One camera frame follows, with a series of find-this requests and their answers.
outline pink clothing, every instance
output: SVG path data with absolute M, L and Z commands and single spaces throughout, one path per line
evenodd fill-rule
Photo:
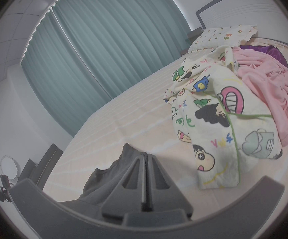
M 268 54 L 233 48 L 237 75 L 265 102 L 276 123 L 282 146 L 288 145 L 288 68 Z

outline purple fabric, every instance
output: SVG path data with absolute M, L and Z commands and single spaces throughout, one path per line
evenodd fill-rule
M 240 45 L 240 48 L 243 50 L 251 49 L 251 50 L 263 52 L 265 54 L 269 54 L 271 57 L 279 61 L 282 65 L 288 67 L 288 63 L 286 59 L 284 58 L 284 56 L 282 55 L 281 51 L 272 45 L 270 46 Z

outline teal curtain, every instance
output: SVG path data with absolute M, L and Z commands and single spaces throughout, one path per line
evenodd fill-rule
M 188 32 L 173 0 L 59 0 L 22 66 L 42 104 L 74 136 L 108 101 L 178 59 Z

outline bed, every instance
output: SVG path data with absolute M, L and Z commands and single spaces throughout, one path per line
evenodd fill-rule
M 218 25 L 218 22 L 209 18 L 202 19 L 203 11 L 212 10 L 216 17 L 214 6 L 223 1 L 211 2 L 196 12 L 204 28 Z M 251 38 L 246 44 L 273 45 L 288 62 L 288 44 L 285 44 L 285 40 L 271 40 L 275 36 L 270 35 L 263 24 L 258 23 L 258 29 L 259 35 L 268 39 Z M 237 187 L 200 190 L 194 167 L 194 153 L 190 145 L 178 140 L 172 125 L 170 106 L 162 100 L 165 90 L 172 84 L 172 72 L 180 67 L 181 62 L 185 58 L 195 60 L 210 51 L 212 49 L 183 55 L 92 114 L 59 159 L 43 191 L 56 201 L 77 199 L 91 173 L 96 168 L 108 168 L 119 158 L 123 145 L 128 142 L 139 151 L 158 157 L 194 207 L 193 220 L 200 220 L 230 205 L 265 175 L 285 185 L 279 204 L 256 234 L 255 237 L 258 237 L 288 203 L 288 146 L 283 148 L 283 156 L 278 160 L 261 159 L 249 171 L 242 171 Z

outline floral pillow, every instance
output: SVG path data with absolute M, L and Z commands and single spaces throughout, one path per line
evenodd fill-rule
M 205 29 L 202 35 L 190 46 L 188 53 L 202 49 L 215 49 L 222 45 L 229 45 L 230 47 L 244 45 L 257 32 L 257 26 L 250 25 Z

